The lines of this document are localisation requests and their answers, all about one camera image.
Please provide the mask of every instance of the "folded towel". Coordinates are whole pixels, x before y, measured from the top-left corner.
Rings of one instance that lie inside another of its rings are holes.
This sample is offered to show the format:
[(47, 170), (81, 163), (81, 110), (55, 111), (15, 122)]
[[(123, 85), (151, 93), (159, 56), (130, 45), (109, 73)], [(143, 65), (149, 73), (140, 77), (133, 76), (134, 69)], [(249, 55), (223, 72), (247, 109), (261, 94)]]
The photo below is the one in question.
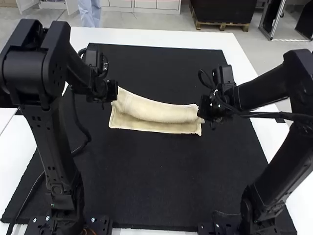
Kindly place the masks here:
[(204, 120), (197, 116), (196, 104), (161, 103), (121, 87), (118, 87), (117, 98), (111, 103), (110, 128), (201, 136)]

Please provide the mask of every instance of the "person's leg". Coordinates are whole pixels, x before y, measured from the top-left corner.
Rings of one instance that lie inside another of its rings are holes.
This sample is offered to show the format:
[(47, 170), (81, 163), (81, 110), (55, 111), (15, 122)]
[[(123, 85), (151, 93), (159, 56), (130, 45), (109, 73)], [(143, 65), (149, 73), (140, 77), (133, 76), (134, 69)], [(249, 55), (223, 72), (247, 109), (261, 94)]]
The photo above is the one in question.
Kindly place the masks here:
[(92, 17), (95, 27), (100, 26), (100, 18), (101, 18), (101, 6), (100, 0), (91, 0), (92, 5)]
[(91, 0), (78, 0), (78, 9), (83, 27), (95, 27), (92, 16)]

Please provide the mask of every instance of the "gray floor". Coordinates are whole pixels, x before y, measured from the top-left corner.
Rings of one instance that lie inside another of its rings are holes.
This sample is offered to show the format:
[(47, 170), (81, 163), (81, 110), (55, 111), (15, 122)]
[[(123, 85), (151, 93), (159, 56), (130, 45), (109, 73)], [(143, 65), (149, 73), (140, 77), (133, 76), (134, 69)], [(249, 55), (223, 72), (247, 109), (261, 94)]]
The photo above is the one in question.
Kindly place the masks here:
[[(299, 48), (313, 50), (312, 42), (269, 42), (258, 29), (261, 14), (260, 12), (254, 14), (249, 33), (244, 33), (237, 27), (226, 27), (226, 32), (235, 34), (258, 74), (279, 65), (283, 61), (283, 54), (288, 50)], [(275, 38), (301, 38), (293, 30), (296, 24), (294, 15), (294, 13), (285, 13), (284, 18), (280, 20)], [(46, 27), (49, 27), (54, 20), (68, 21), (71, 26), (81, 26), (78, 14), (69, 16), (63, 10), (29, 9), (21, 15), (17, 8), (0, 7), (0, 49), (3, 48), (15, 26), (22, 18), (38, 19)], [(101, 27), (196, 31), (188, 4), (185, 1), (183, 1), (181, 7), (181, 14), (178, 16), (103, 11)], [(202, 28), (201, 31), (219, 32), (218, 28), (213, 26)], [(288, 111), (290, 110), (290, 104), (288, 101), (281, 102), (278, 104), (278, 108)]]

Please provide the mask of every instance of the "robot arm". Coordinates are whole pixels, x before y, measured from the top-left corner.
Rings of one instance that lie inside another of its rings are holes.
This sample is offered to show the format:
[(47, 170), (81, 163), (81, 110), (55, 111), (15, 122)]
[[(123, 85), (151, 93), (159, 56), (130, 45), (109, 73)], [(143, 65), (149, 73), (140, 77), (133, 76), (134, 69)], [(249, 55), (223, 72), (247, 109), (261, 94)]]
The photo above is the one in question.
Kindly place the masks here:
[(0, 86), (19, 106), (34, 134), (45, 169), (52, 229), (62, 234), (83, 230), (84, 188), (71, 156), (62, 114), (62, 91), (68, 82), (87, 101), (117, 99), (117, 83), (105, 80), (103, 56), (96, 47), (85, 62), (69, 43), (70, 26), (21, 20), (0, 54)]
[[(283, 64), (250, 82), (236, 86), (231, 66), (212, 72), (205, 83), (210, 95), (201, 98), (198, 116), (221, 122), (237, 114), (243, 118), (285, 118), (294, 123), (264, 172), (242, 195), (240, 230), (245, 235), (277, 234), (275, 217), (291, 193), (313, 171), (313, 54), (306, 49), (284, 55)], [(292, 114), (249, 112), (290, 98)]]

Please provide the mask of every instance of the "black box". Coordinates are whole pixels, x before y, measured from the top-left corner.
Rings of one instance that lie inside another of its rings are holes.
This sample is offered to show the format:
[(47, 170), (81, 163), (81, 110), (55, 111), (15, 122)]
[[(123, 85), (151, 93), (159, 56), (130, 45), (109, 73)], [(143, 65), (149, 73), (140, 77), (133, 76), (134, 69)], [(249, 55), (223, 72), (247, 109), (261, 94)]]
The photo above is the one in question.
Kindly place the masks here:
[(257, 0), (191, 0), (199, 22), (251, 22)]

